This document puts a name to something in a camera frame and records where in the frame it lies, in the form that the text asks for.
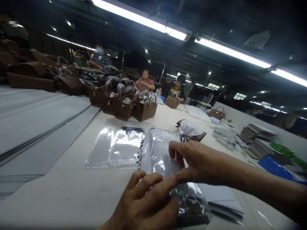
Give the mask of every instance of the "pink shirt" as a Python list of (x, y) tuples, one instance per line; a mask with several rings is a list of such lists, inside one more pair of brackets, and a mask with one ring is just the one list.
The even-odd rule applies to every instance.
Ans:
[(142, 83), (143, 81), (146, 81), (148, 85), (154, 85), (154, 81), (151, 80), (150, 78), (147, 78), (147, 80), (144, 80), (142, 77), (138, 79), (139, 83)]

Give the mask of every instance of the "clear plastic bag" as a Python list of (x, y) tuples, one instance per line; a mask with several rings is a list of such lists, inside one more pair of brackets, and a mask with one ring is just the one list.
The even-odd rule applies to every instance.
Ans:
[(140, 145), (146, 131), (154, 125), (108, 119), (100, 131), (85, 167), (138, 168)]
[[(157, 172), (163, 178), (176, 174), (181, 168), (176, 159), (169, 157), (169, 142), (178, 141), (178, 133), (158, 128), (151, 129), (144, 139), (141, 169), (147, 174)], [(196, 183), (187, 183), (175, 187), (170, 195), (179, 202), (179, 214), (174, 228), (208, 224), (212, 218), (210, 207)]]
[(216, 137), (217, 141), (220, 142), (222, 145), (224, 145), (231, 151), (234, 150), (237, 143), (237, 138), (233, 132), (220, 127), (215, 127), (213, 129), (213, 136)]

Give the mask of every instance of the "window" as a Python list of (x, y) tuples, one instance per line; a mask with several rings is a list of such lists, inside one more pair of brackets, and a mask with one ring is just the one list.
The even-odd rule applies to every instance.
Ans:
[(237, 93), (234, 97), (235, 100), (244, 100), (246, 98), (246, 95)]
[(261, 104), (267, 105), (267, 106), (271, 106), (272, 104), (267, 103), (267, 102), (261, 102)]
[(215, 84), (212, 84), (212, 83), (209, 83), (208, 84), (208, 87), (212, 88), (212, 89), (215, 89), (215, 90), (218, 90), (220, 88), (220, 86), (217, 86)]

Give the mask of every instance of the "face mask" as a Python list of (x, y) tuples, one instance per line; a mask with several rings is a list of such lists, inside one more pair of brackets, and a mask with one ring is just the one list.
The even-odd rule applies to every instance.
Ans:
[(97, 47), (97, 53), (98, 53), (99, 55), (104, 55), (104, 54), (105, 54), (105, 51), (104, 51), (103, 49)]

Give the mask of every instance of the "ceiling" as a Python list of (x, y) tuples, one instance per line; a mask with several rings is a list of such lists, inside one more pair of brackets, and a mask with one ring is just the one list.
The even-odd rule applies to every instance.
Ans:
[[(96, 40), (103, 37), (115, 50), (139, 50), (151, 62), (166, 63), (166, 73), (188, 74), (190, 81), (199, 84), (205, 84), (211, 72), (209, 82), (225, 86), (223, 90), (244, 93), (251, 100), (266, 101), (274, 108), (285, 106), (284, 111), (288, 112), (307, 107), (306, 87), (194, 42), (197, 35), (214, 38), (307, 79), (303, 6), (293, 1), (120, 0), (150, 17), (157, 15), (159, 6), (162, 19), (167, 15), (164, 9), (173, 10), (168, 21), (193, 32), (187, 42), (102, 10), (89, 0), (51, 1), (13, 0), (4, 10), (13, 12), (26, 28), (88, 47), (95, 48)], [(267, 30), (271, 37), (263, 49), (244, 46), (253, 34)]]

